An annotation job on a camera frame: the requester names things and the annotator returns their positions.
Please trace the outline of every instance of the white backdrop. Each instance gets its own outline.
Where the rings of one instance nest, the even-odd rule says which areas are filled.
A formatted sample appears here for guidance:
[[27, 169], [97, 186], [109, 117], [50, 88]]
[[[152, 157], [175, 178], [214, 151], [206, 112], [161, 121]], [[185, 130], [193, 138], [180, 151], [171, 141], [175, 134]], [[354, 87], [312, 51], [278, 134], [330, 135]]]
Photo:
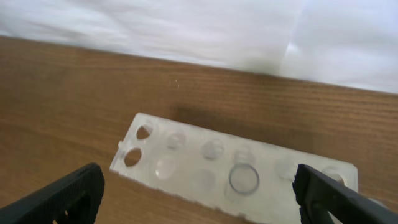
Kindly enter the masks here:
[[0, 35], [398, 93], [396, 0], [0, 0]]

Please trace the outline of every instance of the brown wooden surface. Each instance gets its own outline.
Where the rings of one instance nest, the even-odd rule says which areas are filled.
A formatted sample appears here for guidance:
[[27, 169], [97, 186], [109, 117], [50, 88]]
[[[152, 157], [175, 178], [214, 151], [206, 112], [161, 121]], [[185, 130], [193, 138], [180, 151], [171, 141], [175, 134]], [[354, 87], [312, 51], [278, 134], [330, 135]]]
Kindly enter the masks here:
[[89, 163], [97, 223], [241, 223], [109, 172], [138, 112], [342, 161], [398, 212], [398, 96], [0, 38], [0, 207]]

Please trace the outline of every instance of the crease in white sheet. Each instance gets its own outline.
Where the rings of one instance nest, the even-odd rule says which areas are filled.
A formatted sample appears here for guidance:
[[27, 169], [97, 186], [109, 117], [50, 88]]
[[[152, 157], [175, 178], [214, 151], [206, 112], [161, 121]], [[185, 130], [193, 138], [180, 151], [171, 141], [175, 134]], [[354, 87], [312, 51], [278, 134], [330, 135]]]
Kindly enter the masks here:
[[275, 74], [303, 1], [0, 1], [0, 34]]
[[279, 75], [398, 93], [398, 2], [311, 0]]

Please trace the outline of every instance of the white plastic tray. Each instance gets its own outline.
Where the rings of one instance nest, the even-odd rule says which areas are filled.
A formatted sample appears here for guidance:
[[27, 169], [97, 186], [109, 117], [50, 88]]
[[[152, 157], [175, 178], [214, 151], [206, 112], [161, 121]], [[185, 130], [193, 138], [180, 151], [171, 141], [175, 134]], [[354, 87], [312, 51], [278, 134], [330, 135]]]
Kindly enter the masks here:
[[[151, 132], [136, 137], [140, 127]], [[132, 149], [141, 159], [124, 163]], [[256, 223], [300, 223], [292, 181], [308, 164], [358, 191], [358, 170], [347, 162], [286, 149], [138, 113], [111, 170], [148, 187]]]

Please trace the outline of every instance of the black object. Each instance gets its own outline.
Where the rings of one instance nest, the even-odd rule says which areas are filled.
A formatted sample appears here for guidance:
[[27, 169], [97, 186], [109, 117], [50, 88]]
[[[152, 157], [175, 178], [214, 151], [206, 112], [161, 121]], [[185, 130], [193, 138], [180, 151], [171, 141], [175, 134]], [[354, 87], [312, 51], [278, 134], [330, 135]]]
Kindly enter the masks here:
[[397, 224], [398, 215], [360, 196], [316, 169], [298, 165], [293, 183], [302, 224]]
[[99, 165], [88, 164], [0, 209], [0, 223], [94, 223], [104, 186]]

